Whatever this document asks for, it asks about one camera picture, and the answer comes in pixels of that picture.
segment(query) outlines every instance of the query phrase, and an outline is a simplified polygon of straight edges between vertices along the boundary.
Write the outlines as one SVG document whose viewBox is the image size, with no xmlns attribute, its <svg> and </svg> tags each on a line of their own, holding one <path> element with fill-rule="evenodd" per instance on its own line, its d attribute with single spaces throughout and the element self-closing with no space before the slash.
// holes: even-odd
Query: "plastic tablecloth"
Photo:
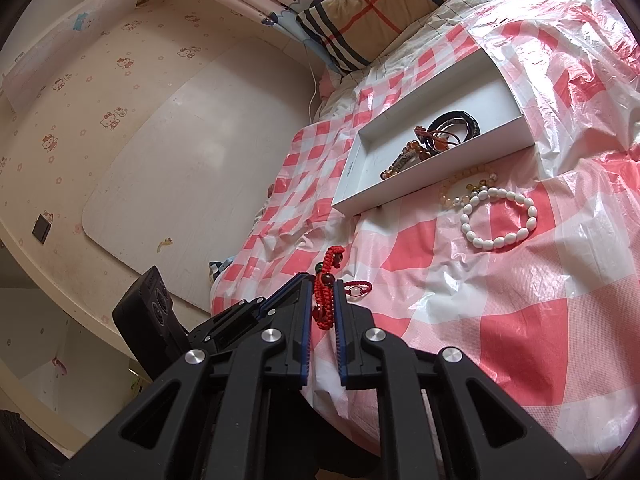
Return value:
<svg viewBox="0 0 640 480">
<path fill-rule="evenodd" d="M 438 185 L 355 218 L 331 208 L 356 131 L 435 73 L 484 48 L 536 145 L 495 161 L 532 197 L 538 227 L 508 250 L 475 250 Z M 212 290 L 212 311 L 268 296 L 326 248 L 358 302 L 412 347 L 457 346 L 596 474 L 640 401 L 640 50 L 610 0 L 450 0 L 298 132 L 274 194 Z M 474 213 L 483 237 L 526 219 L 505 202 Z M 376 394 L 347 392 L 334 330 L 312 332 L 307 400 L 358 444 L 378 445 Z"/>
</svg>

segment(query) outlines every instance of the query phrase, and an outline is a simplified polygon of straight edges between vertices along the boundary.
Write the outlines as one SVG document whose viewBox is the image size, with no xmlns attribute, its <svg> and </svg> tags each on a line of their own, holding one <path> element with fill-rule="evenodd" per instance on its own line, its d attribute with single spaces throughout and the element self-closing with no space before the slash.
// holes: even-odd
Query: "pillow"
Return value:
<svg viewBox="0 0 640 480">
<path fill-rule="evenodd" d="M 297 20 L 347 74 L 376 59 L 411 23 L 446 0 L 323 0 Z"/>
</svg>

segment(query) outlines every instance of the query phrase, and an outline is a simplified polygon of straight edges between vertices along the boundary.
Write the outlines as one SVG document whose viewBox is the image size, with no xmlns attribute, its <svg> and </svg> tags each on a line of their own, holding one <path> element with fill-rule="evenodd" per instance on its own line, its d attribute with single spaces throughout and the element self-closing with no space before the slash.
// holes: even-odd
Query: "white bead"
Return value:
<svg viewBox="0 0 640 480">
<path fill-rule="evenodd" d="M 518 229 L 518 232 L 516 233 L 516 239 L 519 242 L 523 241 L 527 236 L 529 236 L 529 230 L 526 227 Z"/>
</svg>

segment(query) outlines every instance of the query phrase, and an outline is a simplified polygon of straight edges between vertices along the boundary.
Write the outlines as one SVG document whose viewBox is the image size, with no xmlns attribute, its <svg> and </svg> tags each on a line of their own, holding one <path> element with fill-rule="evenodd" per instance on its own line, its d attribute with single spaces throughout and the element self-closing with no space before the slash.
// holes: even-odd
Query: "red braided bracelet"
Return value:
<svg viewBox="0 0 640 480">
<path fill-rule="evenodd" d="M 316 265 L 316 280 L 314 295 L 316 306 L 312 315 L 320 330 L 329 330 L 334 325 L 334 281 L 332 267 L 340 268 L 344 247 L 332 246 L 326 250 L 322 263 Z M 352 297 L 362 296 L 371 291 L 369 282 L 347 282 L 344 284 L 345 293 Z"/>
</svg>

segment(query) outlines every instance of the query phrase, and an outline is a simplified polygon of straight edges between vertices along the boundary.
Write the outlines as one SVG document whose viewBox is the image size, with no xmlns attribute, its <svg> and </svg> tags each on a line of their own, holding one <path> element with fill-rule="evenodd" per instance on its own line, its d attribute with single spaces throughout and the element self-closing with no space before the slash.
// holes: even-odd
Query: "metal bolt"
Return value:
<svg viewBox="0 0 640 480">
<path fill-rule="evenodd" d="M 205 353 L 199 348 L 196 348 L 195 350 L 189 350 L 184 355 L 184 360 L 187 361 L 190 365 L 199 365 L 204 361 L 204 357 Z"/>
<path fill-rule="evenodd" d="M 442 351 L 442 357 L 447 363 L 458 363 L 462 361 L 462 352 L 455 346 L 450 346 Z"/>
<path fill-rule="evenodd" d="M 277 328 L 268 328 L 262 332 L 262 340 L 267 343 L 275 343 L 282 337 L 282 332 Z"/>
<path fill-rule="evenodd" d="M 369 328 L 364 333 L 364 337 L 369 341 L 382 341 L 386 337 L 386 332 L 381 328 Z"/>
</svg>

